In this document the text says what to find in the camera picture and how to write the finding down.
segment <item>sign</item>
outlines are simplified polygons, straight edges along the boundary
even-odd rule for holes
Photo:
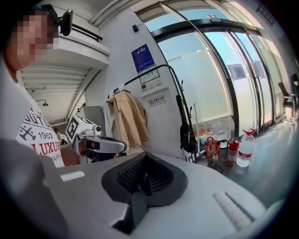
[[[155,64],[147,44],[132,51],[132,57],[138,73]]]
[[[73,118],[71,119],[71,122],[70,122],[69,125],[68,125],[67,130],[66,130],[66,133],[69,135],[69,138],[70,138],[70,139],[73,139],[73,137],[74,137],[74,135],[75,135],[75,132],[76,132],[78,126],[79,126],[79,122],[77,122],[77,121],[75,120],[75,117],[73,117]]]
[[[146,68],[145,70],[140,71],[138,74],[141,75],[142,73],[144,73],[150,69],[153,69],[155,67],[156,67],[156,65],[152,65],[149,68]],[[156,79],[158,77],[160,77],[158,70],[153,70],[153,71],[147,73],[146,75],[140,77],[139,79],[140,79],[141,85],[143,85],[143,84],[145,84],[153,79]]]
[[[164,95],[159,95],[159,96],[156,96],[154,98],[151,98],[151,99],[148,100],[148,103],[149,103],[150,107],[165,103],[165,96]]]

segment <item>beige coat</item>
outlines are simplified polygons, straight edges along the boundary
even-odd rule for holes
[[[127,150],[149,139],[145,109],[130,92],[122,90],[110,97],[107,104],[114,115],[112,131],[117,133],[114,136],[127,144]]]

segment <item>person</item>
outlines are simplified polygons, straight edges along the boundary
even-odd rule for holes
[[[70,166],[79,161],[70,144],[61,145],[38,104],[18,82],[19,71],[45,54],[58,36],[58,16],[50,4],[34,6],[13,28],[0,55],[0,138],[17,140],[38,154],[52,158],[56,167]],[[80,153],[86,143],[80,142]]]
[[[59,139],[59,143],[60,143],[60,145],[65,145],[65,144],[68,144],[68,143],[69,143],[69,142],[67,141],[67,137],[66,137],[66,135],[64,135],[64,134],[60,134],[59,131],[58,131],[58,129],[57,129],[56,127],[53,128],[53,130],[54,130],[54,132],[55,132],[57,138]]]

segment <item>fire extinguisher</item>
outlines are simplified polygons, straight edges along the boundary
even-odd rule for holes
[[[239,142],[237,140],[232,139],[228,141],[228,156],[227,156],[226,164],[229,167],[232,167],[234,165],[234,162],[237,158],[238,147],[239,147]]]

